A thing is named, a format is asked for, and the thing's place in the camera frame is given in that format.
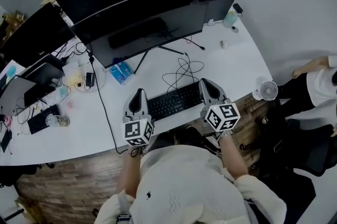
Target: wristwatch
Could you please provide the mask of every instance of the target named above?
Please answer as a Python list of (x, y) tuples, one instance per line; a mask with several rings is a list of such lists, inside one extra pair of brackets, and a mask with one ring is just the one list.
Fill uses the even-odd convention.
[(216, 134), (219, 134), (216, 138), (216, 141), (219, 143), (219, 140), (223, 137), (226, 137), (226, 136), (230, 136), (233, 134), (233, 131), (231, 129), (227, 129), (227, 130), (224, 130), (223, 132), (221, 133), (216, 133)]

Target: phone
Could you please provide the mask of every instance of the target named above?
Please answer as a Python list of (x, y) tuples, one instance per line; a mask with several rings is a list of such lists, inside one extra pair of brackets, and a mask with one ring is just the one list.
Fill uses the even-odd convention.
[(93, 73), (86, 73), (85, 85), (92, 88), (95, 85), (95, 78)]

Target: hand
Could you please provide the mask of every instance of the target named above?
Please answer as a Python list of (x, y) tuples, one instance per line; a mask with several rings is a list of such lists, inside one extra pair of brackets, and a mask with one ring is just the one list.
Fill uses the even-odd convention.
[(300, 75), (302, 74), (301, 69), (296, 69), (295, 71), (293, 71), (293, 74), (291, 75), (293, 77), (293, 79), (298, 78)]
[(333, 134), (330, 137), (335, 137), (337, 135), (337, 125), (333, 128)]

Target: monitor stand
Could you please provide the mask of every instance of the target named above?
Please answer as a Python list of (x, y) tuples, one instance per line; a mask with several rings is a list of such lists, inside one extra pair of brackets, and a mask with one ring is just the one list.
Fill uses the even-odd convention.
[[(171, 51), (171, 52), (174, 52), (174, 53), (180, 54), (180, 55), (184, 55), (184, 53), (181, 53), (181, 52), (179, 52), (179, 51), (176, 51), (176, 50), (173, 50), (173, 49), (170, 49), (170, 48), (167, 48), (167, 47), (163, 47), (163, 46), (157, 46), (157, 48), (161, 48), (161, 49), (168, 50), (168, 51)], [(142, 62), (143, 62), (144, 58), (146, 57), (146, 55), (147, 55), (147, 53), (148, 53), (149, 51), (150, 51), (150, 50), (148, 50), (148, 51), (146, 51), (146, 52), (145, 52), (144, 56), (142, 57), (141, 61), (140, 61), (140, 62), (139, 62), (139, 64), (138, 64), (138, 66), (137, 66), (136, 70), (133, 72), (134, 74), (136, 74), (136, 73), (137, 73), (137, 71), (138, 71), (138, 69), (139, 69), (140, 65), (142, 64)]]

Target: white t-shirt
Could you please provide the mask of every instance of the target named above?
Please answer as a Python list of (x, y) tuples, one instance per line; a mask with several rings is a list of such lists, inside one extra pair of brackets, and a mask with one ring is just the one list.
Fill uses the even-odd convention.
[[(127, 196), (134, 224), (249, 224), (243, 199), (252, 199), (270, 223), (283, 224), (285, 203), (253, 176), (231, 183), (221, 160), (207, 150), (169, 146), (142, 159), (137, 198)], [(95, 224), (115, 224), (120, 213), (116, 195), (100, 209)]]
[(314, 106), (337, 99), (337, 86), (332, 84), (332, 76), (337, 72), (337, 56), (329, 56), (329, 66), (306, 76), (306, 85)]

